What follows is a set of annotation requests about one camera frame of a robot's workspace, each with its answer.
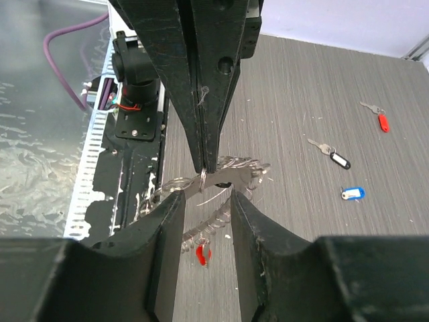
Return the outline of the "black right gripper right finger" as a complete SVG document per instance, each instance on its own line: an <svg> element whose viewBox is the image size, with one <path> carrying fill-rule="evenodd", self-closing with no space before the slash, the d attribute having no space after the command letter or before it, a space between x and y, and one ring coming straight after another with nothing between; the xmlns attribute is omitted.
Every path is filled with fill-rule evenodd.
<svg viewBox="0 0 429 322"><path fill-rule="evenodd" d="M306 241L231 195L243 321L427 321L428 237Z"/></svg>

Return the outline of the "metal disc keyring organizer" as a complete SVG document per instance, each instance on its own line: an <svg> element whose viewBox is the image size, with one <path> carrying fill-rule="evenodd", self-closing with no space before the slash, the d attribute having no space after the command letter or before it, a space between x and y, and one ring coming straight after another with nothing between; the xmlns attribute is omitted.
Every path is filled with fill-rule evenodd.
<svg viewBox="0 0 429 322"><path fill-rule="evenodd" d="M184 191L187 200L215 188L219 188L220 193L235 189L251 196L269 169L270 164L258 159L221 156L217 161L217 169L212 174L203 172L192 178L174 178L159 188L150 188L137 200L134 220L137 221L151 213L175 191ZM210 238L230 222L231 198L227 197L218 209L210 213L197 226L184 232L181 252L186 253L197 248L207 251Z"/></svg>

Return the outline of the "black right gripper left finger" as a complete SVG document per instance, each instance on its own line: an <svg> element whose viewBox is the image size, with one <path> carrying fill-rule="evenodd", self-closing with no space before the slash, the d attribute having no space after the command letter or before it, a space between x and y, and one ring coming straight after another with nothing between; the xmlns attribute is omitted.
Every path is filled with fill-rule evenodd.
<svg viewBox="0 0 429 322"><path fill-rule="evenodd" d="M2 321L171 321L186 198L87 247L73 239L1 239Z"/></svg>

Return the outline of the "blue key tag with key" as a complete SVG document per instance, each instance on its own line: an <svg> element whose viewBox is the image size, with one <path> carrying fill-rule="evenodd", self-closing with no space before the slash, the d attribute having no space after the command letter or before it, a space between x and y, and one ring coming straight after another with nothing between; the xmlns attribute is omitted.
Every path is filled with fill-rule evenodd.
<svg viewBox="0 0 429 322"><path fill-rule="evenodd" d="M345 201L360 200L366 195L365 189L362 187L351 187L341 191L341 198Z"/></svg>

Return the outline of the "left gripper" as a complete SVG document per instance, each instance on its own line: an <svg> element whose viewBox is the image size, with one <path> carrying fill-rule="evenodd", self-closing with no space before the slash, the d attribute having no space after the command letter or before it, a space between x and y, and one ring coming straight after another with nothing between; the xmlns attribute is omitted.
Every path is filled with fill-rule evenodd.
<svg viewBox="0 0 429 322"><path fill-rule="evenodd" d="M254 55L263 2L118 2L180 118L196 172L216 170L222 119L239 48L241 59Z"/></svg>

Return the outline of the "key with small red tag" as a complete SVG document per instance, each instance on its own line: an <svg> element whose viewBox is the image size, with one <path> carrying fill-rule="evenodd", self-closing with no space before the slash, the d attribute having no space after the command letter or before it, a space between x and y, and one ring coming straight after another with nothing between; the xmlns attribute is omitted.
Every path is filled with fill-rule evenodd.
<svg viewBox="0 0 429 322"><path fill-rule="evenodd" d="M370 105L364 102L359 103L361 106L368 108L373 114L377 116L379 126L384 133L388 133L390 131L389 122L385 114L385 110L376 106Z"/></svg>

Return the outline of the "key with black tag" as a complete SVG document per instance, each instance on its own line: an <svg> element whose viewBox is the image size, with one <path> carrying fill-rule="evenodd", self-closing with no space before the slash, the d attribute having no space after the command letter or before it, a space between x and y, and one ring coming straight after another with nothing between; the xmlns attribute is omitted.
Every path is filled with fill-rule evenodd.
<svg viewBox="0 0 429 322"><path fill-rule="evenodd" d="M319 144L314 140L307 139L309 144L316 146L324 155L329 156L329 158L345 170L351 168L351 163L343 156L341 156L334 147L329 146L328 144Z"/></svg>

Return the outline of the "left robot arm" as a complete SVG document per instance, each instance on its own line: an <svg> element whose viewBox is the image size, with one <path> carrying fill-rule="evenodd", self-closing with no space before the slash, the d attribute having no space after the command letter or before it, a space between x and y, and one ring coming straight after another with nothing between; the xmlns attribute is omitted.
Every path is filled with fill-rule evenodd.
<svg viewBox="0 0 429 322"><path fill-rule="evenodd" d="M114 42L117 78L160 79L184 127L194 168L217 168L220 134L241 72L259 37L261 1L113 1L138 44Z"/></svg>

